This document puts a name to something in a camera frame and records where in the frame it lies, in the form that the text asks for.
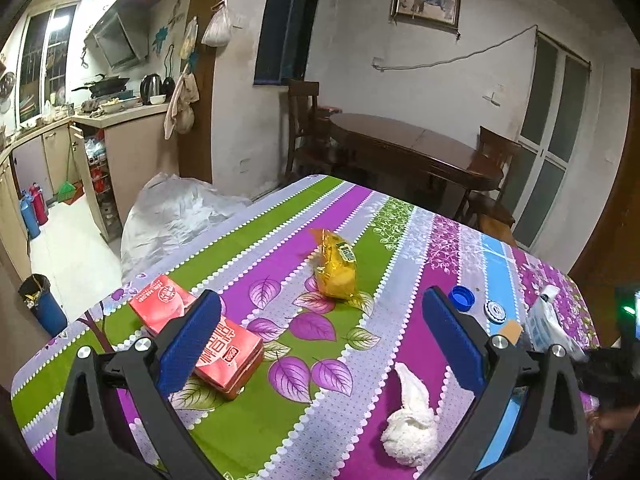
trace yellow package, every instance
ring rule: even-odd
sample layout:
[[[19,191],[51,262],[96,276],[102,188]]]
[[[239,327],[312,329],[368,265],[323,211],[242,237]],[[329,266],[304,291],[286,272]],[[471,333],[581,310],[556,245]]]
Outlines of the yellow package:
[[[356,256],[344,238],[327,229],[311,229],[320,247],[314,271],[318,289],[329,298],[348,300],[356,293]]]

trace white tile floor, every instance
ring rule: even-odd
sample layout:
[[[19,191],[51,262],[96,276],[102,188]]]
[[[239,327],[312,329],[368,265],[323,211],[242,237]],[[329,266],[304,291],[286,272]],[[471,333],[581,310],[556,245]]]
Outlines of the white tile floor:
[[[40,229],[31,241],[31,268],[48,277],[69,322],[120,287],[120,240],[105,243],[85,196],[52,206]]]

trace framed picture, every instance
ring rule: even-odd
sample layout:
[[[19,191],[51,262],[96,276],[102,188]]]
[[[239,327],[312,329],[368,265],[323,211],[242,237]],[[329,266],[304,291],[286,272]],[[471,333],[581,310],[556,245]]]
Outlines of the framed picture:
[[[426,20],[458,30],[460,0],[393,0],[391,16]]]

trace electrical cord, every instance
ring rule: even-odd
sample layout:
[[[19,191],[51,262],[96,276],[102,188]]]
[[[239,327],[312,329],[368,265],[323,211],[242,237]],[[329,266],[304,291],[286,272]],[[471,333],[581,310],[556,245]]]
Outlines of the electrical cord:
[[[494,44],[492,46],[488,46],[487,48],[484,48],[482,50],[476,50],[475,52],[472,52],[471,54],[465,54],[464,56],[458,56],[458,57],[455,57],[453,59],[447,59],[447,60],[443,60],[443,61],[436,61],[435,63],[420,64],[420,65],[413,65],[413,66],[381,66],[381,65],[376,65],[375,63],[372,62],[371,66],[373,68],[375,68],[376,70],[379,70],[380,72],[384,72],[385,70],[415,70],[417,68],[431,68],[433,66],[444,65],[444,64],[447,64],[447,63],[453,63],[454,61],[460,61],[461,59],[468,59],[469,57],[475,56],[476,54],[484,54],[485,52],[491,50],[492,48],[496,48],[498,46],[504,45],[508,41],[515,40],[518,36],[523,35],[525,32],[529,32],[532,28],[535,28],[536,32],[538,31],[538,26],[537,25],[531,25],[530,27],[525,28],[524,30],[520,31],[519,33],[514,34],[513,36],[507,38],[506,40],[502,40],[500,43],[496,43],[496,44]]]

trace wooden door frame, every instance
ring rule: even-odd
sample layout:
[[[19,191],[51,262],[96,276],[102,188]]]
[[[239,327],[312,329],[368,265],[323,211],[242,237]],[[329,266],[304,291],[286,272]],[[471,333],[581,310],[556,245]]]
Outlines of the wooden door frame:
[[[178,135],[178,164],[181,177],[191,177],[212,182],[211,166],[211,109],[213,97],[213,72],[217,49],[202,44],[202,36],[213,15],[211,7],[220,0],[191,0],[187,13],[187,23],[194,16],[198,18],[198,39],[196,42],[196,78],[200,100],[191,107],[195,115],[193,128],[186,135]]]
[[[631,98],[625,145],[618,172],[600,218],[569,275],[580,285],[586,282],[599,262],[603,261],[613,242],[616,229],[628,213],[626,204],[634,188],[640,184],[637,171],[640,158],[640,70],[631,69]]]

